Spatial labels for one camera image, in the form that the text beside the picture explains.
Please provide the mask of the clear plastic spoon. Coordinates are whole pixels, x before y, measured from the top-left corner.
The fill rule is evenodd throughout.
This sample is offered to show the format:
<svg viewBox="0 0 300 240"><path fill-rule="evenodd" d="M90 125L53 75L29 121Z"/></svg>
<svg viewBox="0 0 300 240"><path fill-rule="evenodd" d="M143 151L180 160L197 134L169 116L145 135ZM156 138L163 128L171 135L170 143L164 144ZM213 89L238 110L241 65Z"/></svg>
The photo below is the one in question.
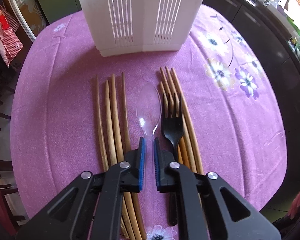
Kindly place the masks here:
<svg viewBox="0 0 300 240"><path fill-rule="evenodd" d="M153 192L155 187L153 140L161 116L160 96L151 83L145 84L139 93L136 115L145 139L145 171L141 191L141 211L145 229L148 230L153 227Z"/></svg>

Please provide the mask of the green lower kitchen cabinets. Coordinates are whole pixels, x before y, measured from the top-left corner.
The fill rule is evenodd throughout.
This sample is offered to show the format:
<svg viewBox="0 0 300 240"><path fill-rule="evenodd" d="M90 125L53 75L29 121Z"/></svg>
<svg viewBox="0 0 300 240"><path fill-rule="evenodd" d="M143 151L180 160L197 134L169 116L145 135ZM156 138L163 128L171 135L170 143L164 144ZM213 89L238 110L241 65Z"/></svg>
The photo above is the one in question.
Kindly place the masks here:
<svg viewBox="0 0 300 240"><path fill-rule="evenodd" d="M48 24L82 10L79 0L37 0Z"/></svg>

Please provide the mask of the purple floral tablecloth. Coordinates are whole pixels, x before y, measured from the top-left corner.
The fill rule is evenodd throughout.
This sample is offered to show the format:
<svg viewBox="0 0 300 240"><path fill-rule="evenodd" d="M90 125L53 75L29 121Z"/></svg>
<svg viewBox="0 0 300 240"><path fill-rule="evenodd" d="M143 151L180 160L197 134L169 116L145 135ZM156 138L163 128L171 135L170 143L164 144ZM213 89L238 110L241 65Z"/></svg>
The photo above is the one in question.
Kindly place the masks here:
<svg viewBox="0 0 300 240"><path fill-rule="evenodd" d="M143 138L136 104L145 84L157 89L162 111L160 68L166 66L175 69L180 81L203 175L217 173L260 212L286 170L280 110L261 63L247 42L220 13L202 5L186 42L175 52L103 57L83 12L66 16L39 34L18 79L11 121L13 172L30 219L82 172L106 172L98 142L96 75L110 168L106 80L111 109L111 75L115 75L125 159ZM112 112L111 120L114 135ZM174 155L171 143L161 133L161 116L154 134L153 164L156 139L162 150ZM179 239L175 193L159 192L155 178L153 227L146 230L141 191L130 192L140 233L145 230L145 239Z"/></svg>

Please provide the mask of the black cabinets under sink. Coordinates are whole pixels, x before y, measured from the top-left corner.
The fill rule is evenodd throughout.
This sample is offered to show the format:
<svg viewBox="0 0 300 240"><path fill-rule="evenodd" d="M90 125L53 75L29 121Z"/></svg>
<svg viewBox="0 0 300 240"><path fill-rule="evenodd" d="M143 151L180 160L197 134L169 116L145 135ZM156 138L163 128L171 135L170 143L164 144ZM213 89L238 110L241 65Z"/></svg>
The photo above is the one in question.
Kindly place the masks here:
<svg viewBox="0 0 300 240"><path fill-rule="evenodd" d="M300 113L300 60L282 24L260 3L249 0L203 0L224 16L244 38L287 111Z"/></svg>

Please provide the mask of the white plastic utensil holder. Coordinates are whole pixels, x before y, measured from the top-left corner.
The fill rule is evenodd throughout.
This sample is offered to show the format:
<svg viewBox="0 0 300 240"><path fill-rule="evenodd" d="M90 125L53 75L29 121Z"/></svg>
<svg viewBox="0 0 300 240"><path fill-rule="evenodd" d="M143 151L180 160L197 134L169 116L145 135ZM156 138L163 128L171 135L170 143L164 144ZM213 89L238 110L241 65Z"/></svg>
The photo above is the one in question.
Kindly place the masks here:
<svg viewBox="0 0 300 240"><path fill-rule="evenodd" d="M79 0L103 57L178 51L203 0Z"/></svg>

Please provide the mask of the red checkered apron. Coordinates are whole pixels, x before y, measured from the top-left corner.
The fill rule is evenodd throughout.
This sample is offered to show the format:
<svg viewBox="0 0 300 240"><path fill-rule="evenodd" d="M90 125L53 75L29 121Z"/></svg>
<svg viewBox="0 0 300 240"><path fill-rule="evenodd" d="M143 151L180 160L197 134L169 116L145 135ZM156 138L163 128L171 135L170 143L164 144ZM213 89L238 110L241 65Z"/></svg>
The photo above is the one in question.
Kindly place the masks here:
<svg viewBox="0 0 300 240"><path fill-rule="evenodd" d="M19 26L17 20L0 4L0 55L8 67L23 48L15 34Z"/></svg>

